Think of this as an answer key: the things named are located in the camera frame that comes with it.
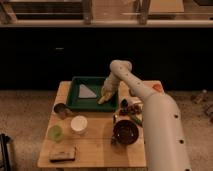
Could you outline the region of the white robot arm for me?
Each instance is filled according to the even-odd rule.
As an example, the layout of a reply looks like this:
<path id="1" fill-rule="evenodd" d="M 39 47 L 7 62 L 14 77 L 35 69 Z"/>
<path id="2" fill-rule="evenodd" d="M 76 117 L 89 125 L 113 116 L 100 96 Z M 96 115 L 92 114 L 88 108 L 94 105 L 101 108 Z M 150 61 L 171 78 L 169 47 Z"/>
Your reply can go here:
<path id="1" fill-rule="evenodd" d="M 113 60 L 104 81 L 99 104 L 109 101 L 123 81 L 143 102 L 142 123 L 148 171 L 192 171 L 176 101 L 147 86 L 131 73 L 132 64 Z"/>

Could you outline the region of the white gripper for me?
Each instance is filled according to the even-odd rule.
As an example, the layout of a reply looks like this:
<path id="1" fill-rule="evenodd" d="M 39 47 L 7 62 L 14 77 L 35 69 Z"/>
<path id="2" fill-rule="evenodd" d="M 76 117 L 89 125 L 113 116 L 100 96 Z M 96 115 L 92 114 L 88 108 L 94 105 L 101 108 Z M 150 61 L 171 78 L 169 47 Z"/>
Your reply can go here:
<path id="1" fill-rule="evenodd" d="M 103 87 L 101 89 L 101 95 L 112 97 L 118 90 L 119 84 L 120 79 L 111 73 L 104 81 Z"/>

